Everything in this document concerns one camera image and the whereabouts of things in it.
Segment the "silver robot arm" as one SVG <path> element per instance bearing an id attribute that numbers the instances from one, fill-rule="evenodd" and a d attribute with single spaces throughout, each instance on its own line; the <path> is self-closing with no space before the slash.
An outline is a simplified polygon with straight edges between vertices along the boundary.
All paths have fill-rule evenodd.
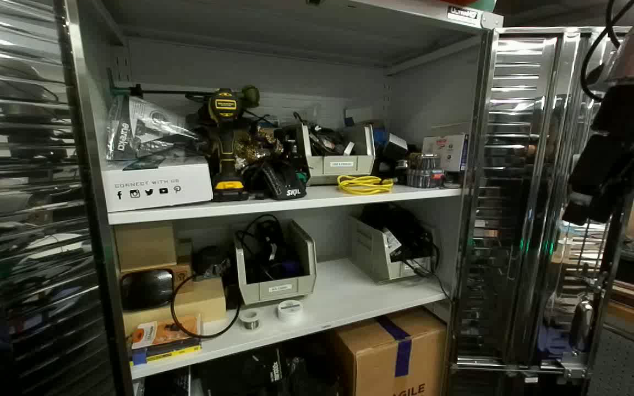
<path id="1" fill-rule="evenodd" d="M 615 23 L 631 5 L 634 0 L 617 16 L 606 12 L 604 33 L 610 39 L 617 39 Z M 568 181 L 564 219 L 574 225 L 606 221 L 634 191 L 634 26 L 602 72 L 602 81 L 604 94 L 595 94 L 587 81 L 581 81 L 585 94 L 598 101 L 598 112 Z"/>

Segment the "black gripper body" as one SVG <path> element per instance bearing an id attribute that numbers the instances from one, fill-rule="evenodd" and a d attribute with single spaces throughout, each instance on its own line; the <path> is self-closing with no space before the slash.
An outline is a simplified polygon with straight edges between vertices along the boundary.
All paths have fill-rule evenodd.
<path id="1" fill-rule="evenodd" d="M 606 221 L 634 191 L 634 85 L 613 85 L 570 176 L 564 219 Z"/>

